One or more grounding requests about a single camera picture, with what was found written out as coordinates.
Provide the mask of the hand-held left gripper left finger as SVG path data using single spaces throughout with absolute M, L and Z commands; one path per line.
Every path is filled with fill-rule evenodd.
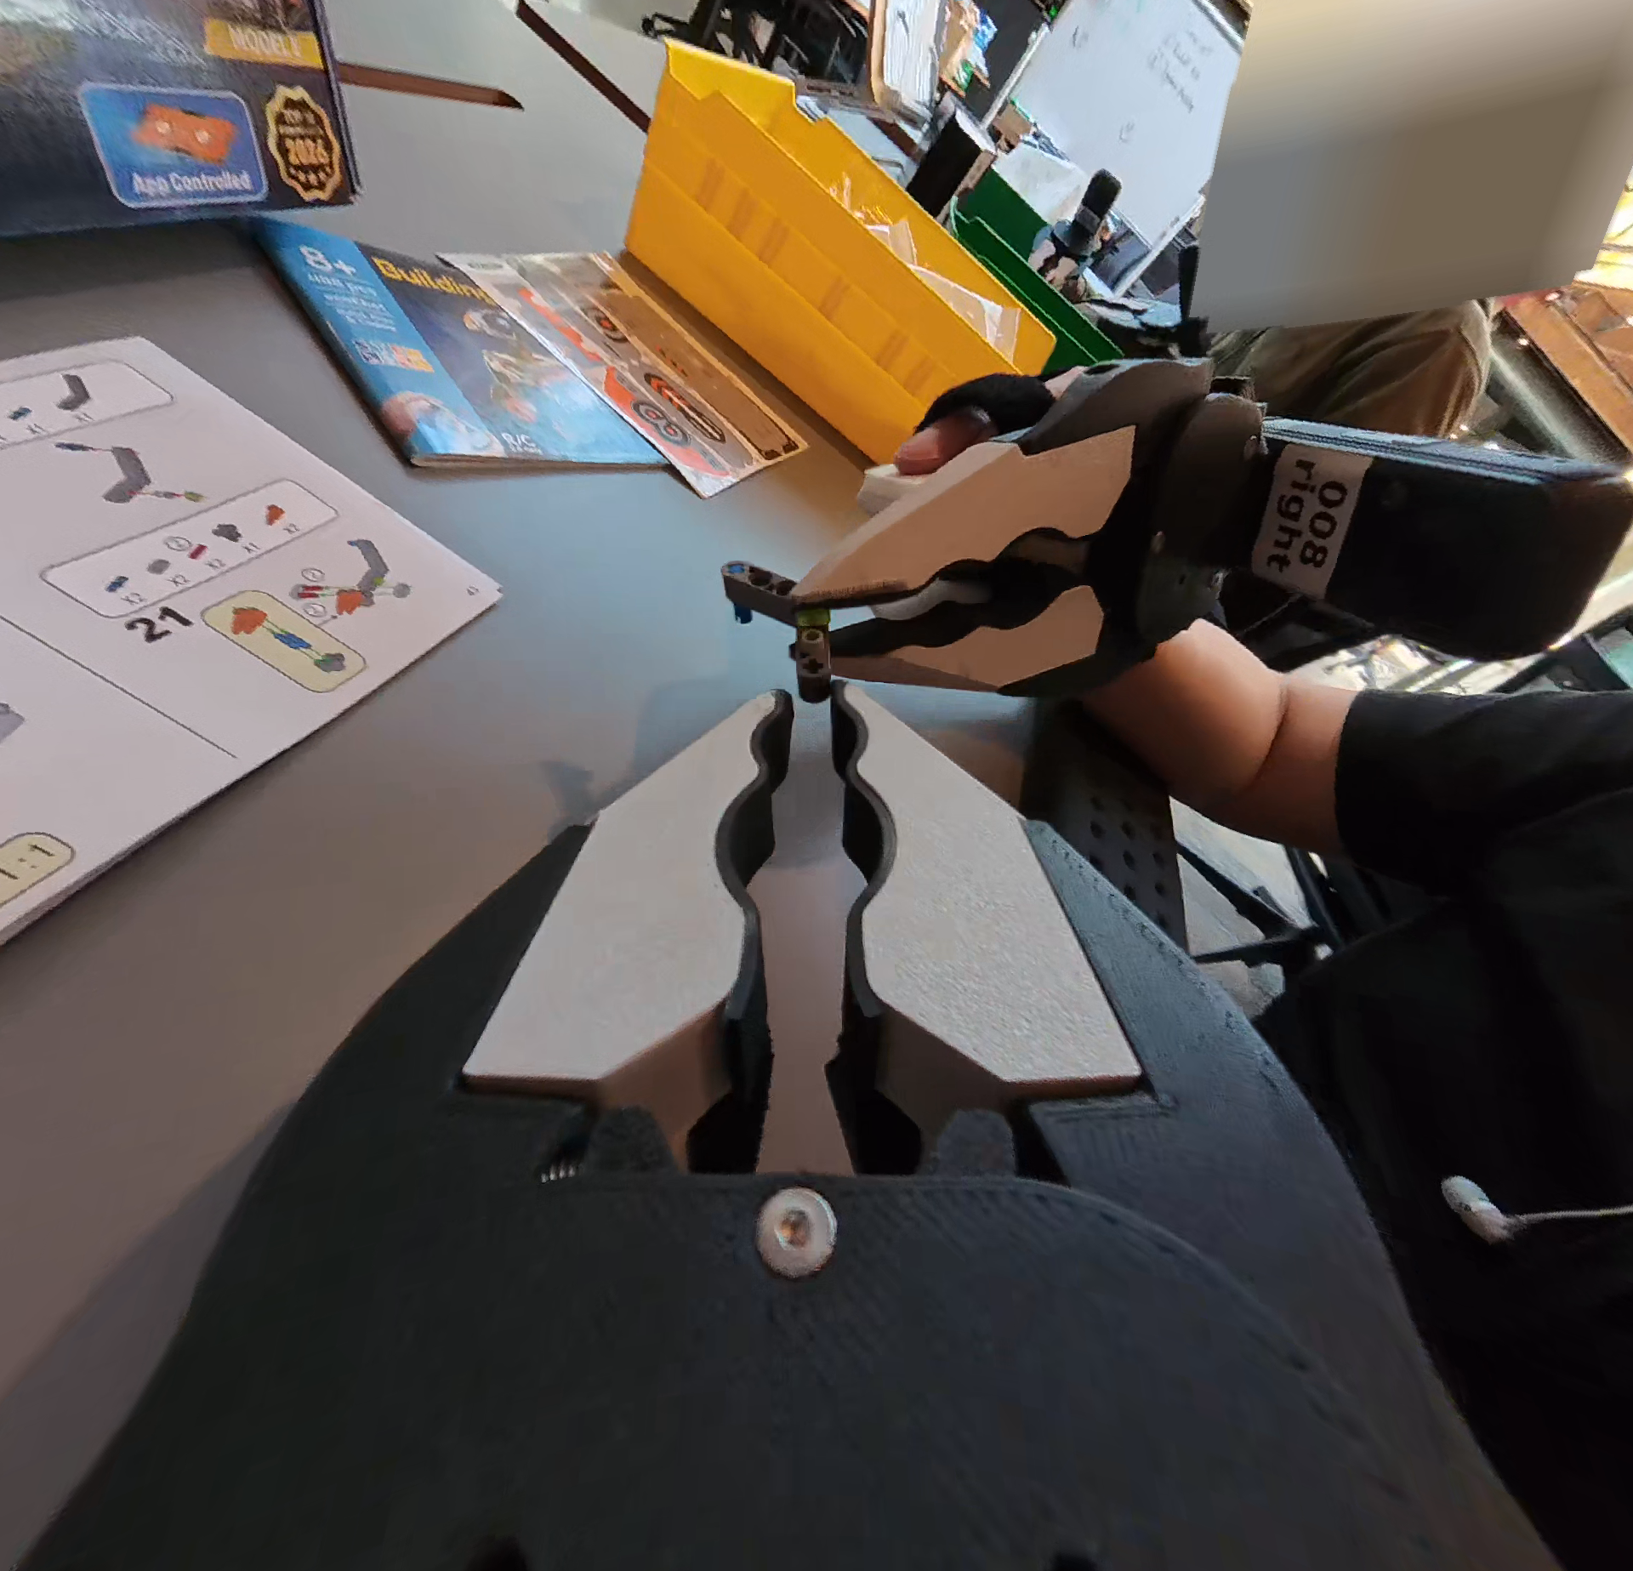
M 773 1049 L 749 881 L 775 847 L 794 700 L 768 690 L 589 828 L 464 1064 L 481 1092 L 647 1110 L 697 1171 L 751 1171 Z

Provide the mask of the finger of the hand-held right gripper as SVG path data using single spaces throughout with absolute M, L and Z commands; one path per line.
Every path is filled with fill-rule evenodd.
M 942 576 L 829 634 L 829 672 L 862 683 L 1030 694 L 1030 683 L 1098 649 L 1103 605 L 1062 568 Z
M 1030 534 L 1091 537 L 1132 479 L 1135 439 L 1127 425 L 1040 454 L 1016 442 L 976 445 L 845 539 L 799 581 L 795 600 L 846 607 L 909 597 L 948 568 L 996 561 Z

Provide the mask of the dark grey angled building beam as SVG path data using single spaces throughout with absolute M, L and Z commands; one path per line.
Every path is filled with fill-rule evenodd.
M 799 598 L 797 581 L 748 561 L 722 566 L 725 598 L 753 609 L 753 621 L 765 617 L 792 631 L 790 660 L 799 695 L 805 702 L 826 702 L 833 695 L 831 629 L 804 638 L 795 627 L 795 612 L 816 605 Z

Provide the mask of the person's right forearm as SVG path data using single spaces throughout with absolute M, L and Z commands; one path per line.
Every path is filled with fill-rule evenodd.
M 1083 702 L 1209 819 L 1321 855 L 1341 850 L 1338 763 L 1357 692 L 1280 675 L 1203 619 Z

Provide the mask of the person's right hand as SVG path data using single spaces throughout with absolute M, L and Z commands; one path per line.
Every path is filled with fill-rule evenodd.
M 996 434 L 987 411 L 976 406 L 957 410 L 913 434 L 894 456 L 892 466 L 899 476 L 930 476 Z

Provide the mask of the black perforated panel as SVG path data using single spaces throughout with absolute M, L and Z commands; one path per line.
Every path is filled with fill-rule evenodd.
M 1190 947 L 1173 797 L 1084 704 L 1037 709 L 1020 808 L 1052 826 L 1183 950 Z

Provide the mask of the clear plastic bags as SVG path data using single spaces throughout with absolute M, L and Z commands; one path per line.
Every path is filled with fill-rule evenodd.
M 839 185 L 831 190 L 831 195 L 896 258 L 906 263 L 909 272 L 943 304 L 982 335 L 986 345 L 996 350 L 1003 362 L 1015 362 L 1021 325 L 1020 306 L 1003 303 L 926 265 L 919 253 L 913 223 L 865 202 L 853 189 L 850 175 L 841 175 Z

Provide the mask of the green plastic bin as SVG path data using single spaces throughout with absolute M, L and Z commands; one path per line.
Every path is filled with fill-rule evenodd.
M 1054 337 L 1045 376 L 1117 360 L 1120 347 L 1030 267 L 1033 245 L 1047 231 L 1028 201 L 989 168 L 950 209 L 957 241 Z

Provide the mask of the black box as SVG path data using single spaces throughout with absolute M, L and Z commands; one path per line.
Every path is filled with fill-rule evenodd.
M 955 201 L 998 158 L 998 144 L 986 124 L 953 93 L 933 116 L 906 192 L 933 219 L 943 221 Z

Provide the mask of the sticker sheet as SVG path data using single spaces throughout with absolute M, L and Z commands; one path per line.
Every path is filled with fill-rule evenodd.
M 807 439 L 606 253 L 443 260 L 637 430 L 702 498 L 807 452 Z

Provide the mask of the yellow plastic bin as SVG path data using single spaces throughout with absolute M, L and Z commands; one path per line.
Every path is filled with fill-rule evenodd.
M 930 403 L 991 374 L 1040 374 L 1054 337 L 783 76 L 680 41 L 647 134 L 625 245 L 875 461 Z M 1021 309 L 1006 364 L 833 197 L 911 221 L 921 260 Z

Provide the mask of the person's black shirt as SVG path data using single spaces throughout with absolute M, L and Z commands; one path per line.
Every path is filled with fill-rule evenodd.
M 1496 1246 L 1508 1214 L 1630 1205 L 1630 694 L 1358 695 L 1336 819 L 1430 903 L 1341 949 L 1260 1030 L 1358 1178 L 1442 1375 L 1567 1568 L 1630 1568 L 1630 1217 Z

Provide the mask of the wooden board with paper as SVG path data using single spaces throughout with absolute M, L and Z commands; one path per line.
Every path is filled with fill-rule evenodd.
M 938 100 L 948 0 L 870 0 L 867 88 L 875 107 L 925 121 Z

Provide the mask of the small blue booklet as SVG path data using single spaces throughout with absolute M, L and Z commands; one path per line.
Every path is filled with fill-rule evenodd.
M 290 221 L 256 241 L 399 456 L 431 469 L 664 469 L 666 459 L 438 257 Z

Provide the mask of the blue robot kit box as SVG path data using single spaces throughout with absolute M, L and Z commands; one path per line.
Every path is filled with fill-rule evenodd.
M 3 0 L 3 235 L 348 206 L 322 0 Z

